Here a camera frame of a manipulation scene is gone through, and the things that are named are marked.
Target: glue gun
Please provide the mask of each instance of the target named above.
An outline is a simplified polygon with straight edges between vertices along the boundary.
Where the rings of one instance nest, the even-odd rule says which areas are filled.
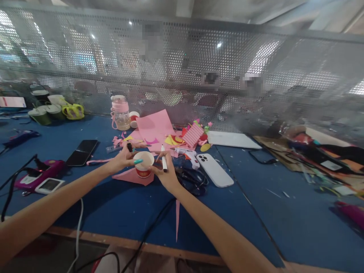
[[[172,148],[176,153],[183,154],[186,159],[190,160],[192,163],[192,169],[197,170],[200,167],[200,163],[196,160],[197,153],[195,151],[179,149],[179,148]]]

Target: black smartphone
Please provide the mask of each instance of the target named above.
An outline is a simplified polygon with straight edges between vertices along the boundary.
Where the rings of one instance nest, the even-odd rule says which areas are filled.
[[[84,166],[95,149],[97,140],[82,140],[77,149],[67,159],[66,165],[69,167]]]

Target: smartphone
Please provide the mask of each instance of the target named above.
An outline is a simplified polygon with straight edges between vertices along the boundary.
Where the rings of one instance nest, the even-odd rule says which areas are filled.
[[[67,159],[66,165],[69,167],[84,166],[95,149],[97,140],[82,140],[77,149]]]
[[[19,107],[26,108],[23,97],[0,97],[0,107]]]

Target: person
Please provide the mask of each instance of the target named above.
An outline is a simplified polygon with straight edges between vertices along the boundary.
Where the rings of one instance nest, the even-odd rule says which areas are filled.
[[[134,148],[146,147],[133,144]],[[22,209],[0,224],[0,267],[25,246],[45,232],[68,208],[99,182],[127,166],[135,164],[135,153],[124,145],[111,161],[63,186]],[[156,152],[166,157],[168,171],[151,166],[162,185],[173,194],[200,226],[227,267],[233,272],[276,272],[277,268],[242,234],[190,194],[177,180],[169,152]]]

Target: blue table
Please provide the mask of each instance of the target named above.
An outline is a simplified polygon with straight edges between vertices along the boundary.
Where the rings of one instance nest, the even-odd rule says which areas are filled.
[[[217,149],[285,260],[347,272],[364,271],[363,231],[336,213],[335,195],[321,192],[319,186],[306,182],[303,173],[288,171],[280,163],[262,165],[242,149]],[[263,151],[254,155],[261,161],[272,158]],[[343,196],[341,201],[364,206],[364,201],[354,196]]]
[[[56,124],[47,127],[33,122],[20,125],[19,123],[24,122],[24,120],[6,120],[6,122],[8,122],[7,125],[0,127],[0,138],[10,136],[13,128],[35,130],[42,136],[30,139],[0,156],[1,182],[5,181],[36,153],[43,161],[47,159],[67,160],[84,139],[100,141],[93,159],[110,158],[115,154],[108,155],[105,148],[112,145],[111,140],[115,135],[120,134],[120,131],[111,128],[110,118],[98,116],[87,116],[82,121],[67,121],[62,125]],[[212,147],[209,153],[220,162],[225,170],[228,169],[216,147]],[[63,179],[71,182],[95,168],[96,166],[72,168],[71,172]],[[275,266],[283,267],[278,251],[256,212],[244,197],[239,185],[235,183],[228,188],[217,188],[211,182],[207,190],[207,194],[200,197],[200,200],[251,241]],[[0,207],[3,207],[5,203],[7,192],[8,187],[0,191]],[[21,190],[14,192],[7,215],[13,215],[42,198],[42,195],[39,194],[22,197],[21,193]],[[157,179],[144,187],[113,180],[109,177],[83,197],[85,207],[82,231],[89,234],[141,240],[146,228],[171,198],[172,196]],[[181,253],[187,251],[205,256],[218,256],[210,241],[182,206],[178,241],[176,242],[175,211],[174,206],[150,234],[147,239],[148,244],[160,246],[158,247],[159,253],[167,254],[168,250],[172,248],[180,250]],[[54,225],[75,229],[79,214],[80,203],[78,202],[65,212]]]

